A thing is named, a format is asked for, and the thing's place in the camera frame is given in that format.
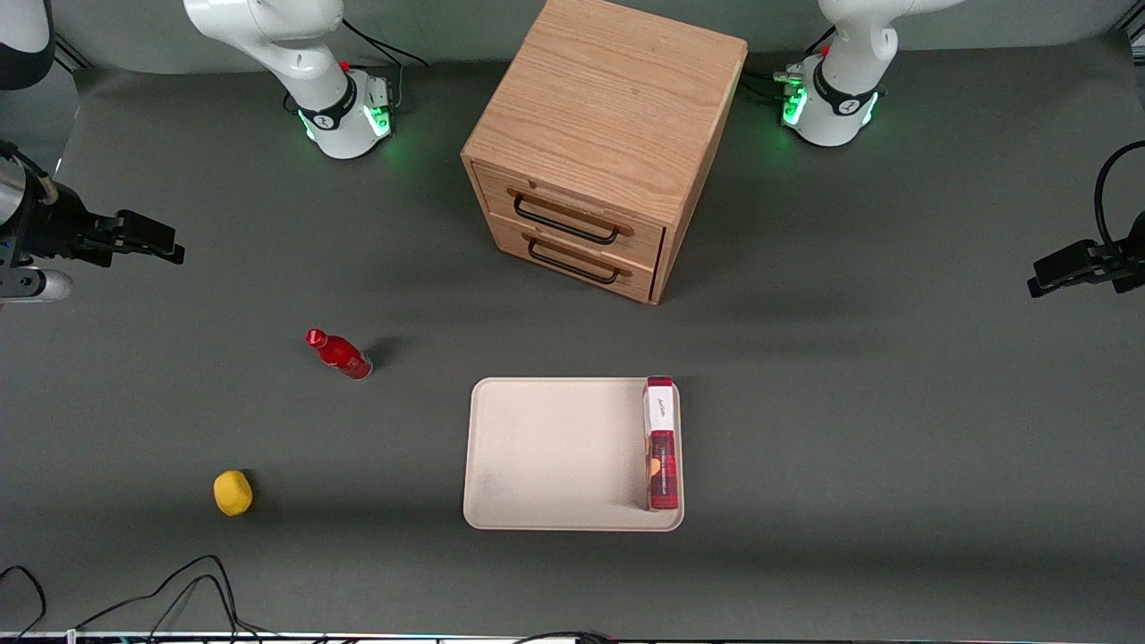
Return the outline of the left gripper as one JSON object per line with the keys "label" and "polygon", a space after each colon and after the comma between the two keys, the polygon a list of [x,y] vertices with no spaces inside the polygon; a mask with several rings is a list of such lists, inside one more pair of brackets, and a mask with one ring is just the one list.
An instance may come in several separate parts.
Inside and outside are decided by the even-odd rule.
{"label": "left gripper", "polygon": [[1105,225],[1105,248],[1108,258],[1104,260],[1104,246],[1093,239],[1082,239],[1064,246],[1055,253],[1035,261],[1035,275],[1028,280],[1027,289],[1033,298],[1083,283],[1112,282],[1119,294],[1128,293],[1144,285],[1144,217],[1142,211],[1134,218],[1132,227],[1124,238],[1113,241]]}

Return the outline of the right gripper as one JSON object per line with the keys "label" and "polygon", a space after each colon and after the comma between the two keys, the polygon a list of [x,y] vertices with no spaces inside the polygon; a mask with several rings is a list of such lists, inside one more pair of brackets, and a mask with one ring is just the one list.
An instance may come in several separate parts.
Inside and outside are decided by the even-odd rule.
{"label": "right gripper", "polygon": [[[56,196],[52,204],[46,199]],[[171,225],[131,209],[114,215],[93,213],[68,187],[50,193],[38,179],[27,179],[21,189],[3,188],[3,267],[25,267],[34,259],[69,259],[97,267],[111,267],[117,237],[147,250],[148,256],[183,265],[185,248],[175,243]]]}

